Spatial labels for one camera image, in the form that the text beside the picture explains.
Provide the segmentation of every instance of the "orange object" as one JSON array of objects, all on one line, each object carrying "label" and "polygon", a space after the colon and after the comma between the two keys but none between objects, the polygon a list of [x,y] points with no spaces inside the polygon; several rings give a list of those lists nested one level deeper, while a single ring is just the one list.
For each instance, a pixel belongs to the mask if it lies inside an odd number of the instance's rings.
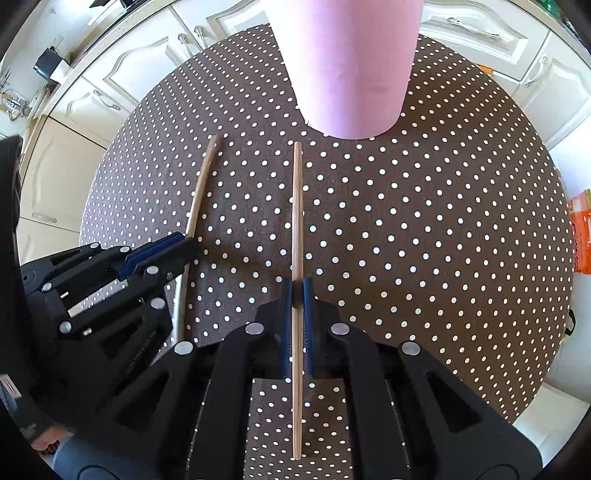
[{"label": "orange object", "polygon": [[491,77],[492,77],[492,74],[495,72],[493,69],[491,69],[489,67],[485,67],[484,65],[478,65],[478,68],[480,68],[484,73],[487,73]]},{"label": "orange object", "polygon": [[591,274],[591,190],[579,193],[568,206],[574,232],[574,270]]}]

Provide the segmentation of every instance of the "round table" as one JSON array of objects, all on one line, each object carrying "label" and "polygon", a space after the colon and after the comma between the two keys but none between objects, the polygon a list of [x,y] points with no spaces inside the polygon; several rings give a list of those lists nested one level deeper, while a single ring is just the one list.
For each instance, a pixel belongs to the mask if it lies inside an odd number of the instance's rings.
[{"label": "round table", "polygon": [[[134,110],[99,166],[80,241],[137,247],[184,232],[215,133],[223,144],[197,224],[204,255],[191,268],[186,339],[217,342],[279,297],[301,141],[304,264],[318,297],[378,342],[416,340],[507,420],[529,405],[569,311],[569,214],[539,136],[486,73],[420,37],[400,120],[339,140],[305,124],[271,28],[237,33]],[[254,382],[247,478],[351,477],[343,384],[304,383],[306,457],[296,462],[290,385]]]}]

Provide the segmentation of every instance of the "curved wooden stick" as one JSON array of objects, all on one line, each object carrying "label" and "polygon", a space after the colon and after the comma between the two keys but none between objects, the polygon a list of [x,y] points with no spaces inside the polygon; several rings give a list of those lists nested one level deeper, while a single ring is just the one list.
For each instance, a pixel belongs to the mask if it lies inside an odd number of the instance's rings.
[{"label": "curved wooden stick", "polygon": [[[207,153],[201,164],[201,171],[195,185],[195,195],[191,203],[191,211],[189,212],[189,221],[187,222],[187,230],[185,237],[194,236],[197,228],[197,218],[199,217],[199,209],[203,195],[205,194],[205,186],[207,185],[207,177],[211,169],[213,159],[215,158],[217,147],[219,145],[219,135],[214,135],[207,146]],[[177,277],[177,285],[174,290],[174,310],[173,310],[173,334],[171,335],[176,342],[182,341],[180,336],[184,333],[184,316],[185,306],[187,303],[187,283],[189,282],[189,265],[185,265],[183,275]]]}]

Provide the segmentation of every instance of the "metal screw head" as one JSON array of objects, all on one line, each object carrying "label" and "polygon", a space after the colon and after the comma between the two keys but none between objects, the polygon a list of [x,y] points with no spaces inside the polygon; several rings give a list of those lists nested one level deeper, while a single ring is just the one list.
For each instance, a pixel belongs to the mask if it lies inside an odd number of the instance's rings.
[{"label": "metal screw head", "polygon": [[407,355],[418,355],[421,352],[421,347],[419,347],[418,343],[404,342],[402,344],[402,351]]},{"label": "metal screw head", "polygon": [[351,331],[351,329],[349,328],[349,325],[347,325],[346,323],[334,323],[330,327],[330,331],[333,332],[335,335],[347,335]]},{"label": "metal screw head", "polygon": [[150,300],[150,306],[156,310],[162,310],[166,306],[166,302],[160,297]]},{"label": "metal screw head", "polygon": [[265,331],[265,327],[262,323],[249,323],[246,328],[246,332],[248,335],[260,335],[262,332]]},{"label": "metal screw head", "polygon": [[72,324],[70,322],[61,322],[60,323],[60,332],[61,333],[70,333],[72,331]]},{"label": "metal screw head", "polygon": [[179,342],[174,346],[174,353],[177,355],[188,355],[193,351],[191,342]]}]

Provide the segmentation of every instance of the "wooden stick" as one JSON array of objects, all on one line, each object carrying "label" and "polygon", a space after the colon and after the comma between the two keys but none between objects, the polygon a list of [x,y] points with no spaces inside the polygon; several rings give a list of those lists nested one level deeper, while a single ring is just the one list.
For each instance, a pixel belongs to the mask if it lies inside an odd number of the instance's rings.
[{"label": "wooden stick", "polygon": [[301,143],[294,145],[293,208],[291,211],[291,280],[293,303],[291,306],[291,398],[293,425],[293,455],[301,459],[301,418],[304,403],[304,194]]},{"label": "wooden stick", "polygon": [[[199,217],[199,209],[201,208],[201,201],[205,194],[205,186],[207,185],[207,177],[215,158],[217,146],[219,145],[219,136],[214,135],[209,141],[205,158],[201,164],[201,172],[195,185],[195,195],[191,203],[191,211],[189,212],[189,221],[187,222],[187,230],[185,236],[195,236],[195,229],[197,228],[197,218]],[[173,334],[176,342],[182,341],[180,338],[184,333],[184,316],[185,304],[187,303],[187,283],[189,282],[189,265],[185,265],[183,275],[177,277],[177,285],[174,291],[174,311],[173,311]]]}]

